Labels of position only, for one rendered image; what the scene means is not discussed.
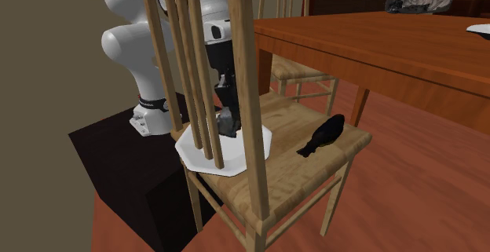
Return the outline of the dark robot stand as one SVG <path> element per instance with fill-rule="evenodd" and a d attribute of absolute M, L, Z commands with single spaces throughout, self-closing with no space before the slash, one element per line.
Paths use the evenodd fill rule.
<path fill-rule="evenodd" d="M 142 137 L 127 109 L 70 133 L 101 200 L 155 252 L 182 252 L 196 225 L 175 141 Z"/>

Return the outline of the black bird figure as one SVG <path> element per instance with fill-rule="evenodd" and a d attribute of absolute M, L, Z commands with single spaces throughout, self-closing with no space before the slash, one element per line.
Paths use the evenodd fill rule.
<path fill-rule="evenodd" d="M 297 153 L 304 158 L 314 153 L 318 147 L 323 147 L 335 142 L 342 134 L 345 123 L 345 116 L 337 114 L 331 116 L 326 122 L 319 126 L 313 133 L 310 141 Z"/>

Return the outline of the light wooden slat-back chair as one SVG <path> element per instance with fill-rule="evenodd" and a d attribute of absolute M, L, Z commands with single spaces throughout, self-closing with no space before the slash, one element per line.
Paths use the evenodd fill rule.
<path fill-rule="evenodd" d="M 200 0 L 165 0 L 171 36 L 179 56 L 189 123 L 181 121 L 166 56 L 157 0 L 144 0 L 175 142 L 188 126 L 196 148 L 203 149 L 218 169 L 224 167 L 207 56 Z M 230 227 L 246 252 L 265 252 L 324 196 L 328 205 L 322 223 L 328 229 L 353 159 L 371 141 L 368 132 L 344 125 L 332 144 L 307 158 L 297 150 L 310 141 L 325 117 L 275 93 L 259 92 L 251 0 L 227 0 L 236 71 L 236 97 L 247 169 L 233 177 L 188 170 L 188 192 L 197 228 L 202 228 L 202 199 Z"/>
<path fill-rule="evenodd" d="M 276 18 L 292 16 L 293 3 L 294 0 L 276 0 Z M 331 115 L 339 79 L 284 57 L 273 55 L 271 80 L 278 82 L 277 93 L 281 96 L 285 95 L 287 85 L 295 84 L 296 93 L 291 99 L 297 102 L 304 98 L 326 96 L 325 113 L 328 116 Z M 308 82 L 316 83 L 324 91 L 301 95 L 302 85 Z"/>

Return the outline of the white dish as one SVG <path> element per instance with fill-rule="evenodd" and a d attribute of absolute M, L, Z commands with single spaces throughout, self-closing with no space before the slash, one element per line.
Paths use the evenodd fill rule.
<path fill-rule="evenodd" d="M 475 24 L 470 25 L 466 31 L 480 35 L 486 40 L 490 40 L 490 24 Z"/>

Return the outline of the grey lumpy object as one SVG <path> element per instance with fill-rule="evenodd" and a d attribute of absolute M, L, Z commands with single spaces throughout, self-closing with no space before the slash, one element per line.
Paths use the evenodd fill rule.
<path fill-rule="evenodd" d="M 216 120 L 220 135 L 236 138 L 236 132 L 241 129 L 241 119 L 238 111 L 223 107 Z"/>

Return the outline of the reddish brown wooden table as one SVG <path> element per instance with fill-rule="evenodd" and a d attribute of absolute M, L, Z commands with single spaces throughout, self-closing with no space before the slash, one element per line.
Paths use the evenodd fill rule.
<path fill-rule="evenodd" d="M 356 85 L 353 126 L 375 92 L 490 135 L 490 41 L 467 31 L 486 21 L 386 12 L 255 20 L 259 92 L 277 55 Z"/>

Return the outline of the white octagonal plate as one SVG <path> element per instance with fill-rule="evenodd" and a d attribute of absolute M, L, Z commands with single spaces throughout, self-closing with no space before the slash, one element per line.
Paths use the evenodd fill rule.
<path fill-rule="evenodd" d="M 247 169 L 243 144 L 243 131 L 238 130 L 236 138 L 219 136 L 224 167 L 218 169 L 213 159 L 207 159 L 203 149 L 196 148 L 192 127 L 188 126 L 176 141 L 175 148 L 188 170 L 225 177 L 233 177 Z"/>

